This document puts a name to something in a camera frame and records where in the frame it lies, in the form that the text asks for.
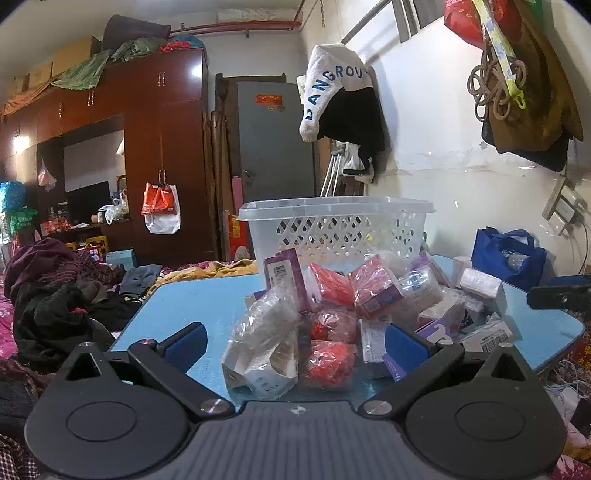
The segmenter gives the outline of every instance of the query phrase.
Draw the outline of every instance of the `pink floral bedsheet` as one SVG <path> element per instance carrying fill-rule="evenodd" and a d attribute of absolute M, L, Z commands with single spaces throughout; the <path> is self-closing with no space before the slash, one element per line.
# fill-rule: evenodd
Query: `pink floral bedsheet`
<path fill-rule="evenodd" d="M 0 358 L 10 358 L 17 352 L 12 336 L 14 307 L 4 296 L 4 277 L 0 275 Z"/>

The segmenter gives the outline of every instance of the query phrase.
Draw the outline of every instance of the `ceiling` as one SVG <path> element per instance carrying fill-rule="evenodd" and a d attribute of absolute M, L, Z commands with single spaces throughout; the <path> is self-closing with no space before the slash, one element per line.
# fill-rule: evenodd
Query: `ceiling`
<path fill-rule="evenodd" d="M 102 38 L 111 15 L 187 26 L 211 21 L 218 8 L 297 8 L 299 0 L 27 0 L 0 25 L 0 96 L 2 81 L 24 74 L 78 38 Z M 203 22 L 198 21 L 203 12 Z"/>

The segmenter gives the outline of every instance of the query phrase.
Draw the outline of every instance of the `white plastic basket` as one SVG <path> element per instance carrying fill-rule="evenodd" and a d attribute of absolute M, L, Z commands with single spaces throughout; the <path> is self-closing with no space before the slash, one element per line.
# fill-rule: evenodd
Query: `white plastic basket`
<path fill-rule="evenodd" d="M 300 262 L 350 270 L 375 249 L 418 255 L 433 204 L 392 197 L 325 197 L 251 202 L 238 220 L 249 224 L 259 262 L 295 248 Z"/>

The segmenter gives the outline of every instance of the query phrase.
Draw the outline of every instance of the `red shopping bag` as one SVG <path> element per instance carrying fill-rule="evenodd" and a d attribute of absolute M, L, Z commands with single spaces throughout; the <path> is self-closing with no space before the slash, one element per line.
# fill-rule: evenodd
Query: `red shopping bag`
<path fill-rule="evenodd" d="M 174 193 L 170 185 L 152 185 L 151 183 L 146 183 L 142 215 L 150 215 L 152 213 L 176 215 L 177 209 L 174 205 Z"/>
<path fill-rule="evenodd" d="M 509 42 L 518 42 L 521 39 L 521 16 L 512 0 L 492 0 L 492 10 Z M 470 45 L 483 49 L 480 17 L 472 0 L 446 0 L 443 15 L 447 28 Z"/>

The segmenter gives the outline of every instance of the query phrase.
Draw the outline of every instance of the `television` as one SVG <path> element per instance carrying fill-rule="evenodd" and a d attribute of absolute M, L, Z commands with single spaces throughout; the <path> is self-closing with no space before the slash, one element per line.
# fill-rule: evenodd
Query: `television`
<path fill-rule="evenodd" d="M 92 223 L 90 217 L 98 212 L 99 208 L 113 203 L 108 181 L 66 192 L 66 196 L 72 225 Z"/>

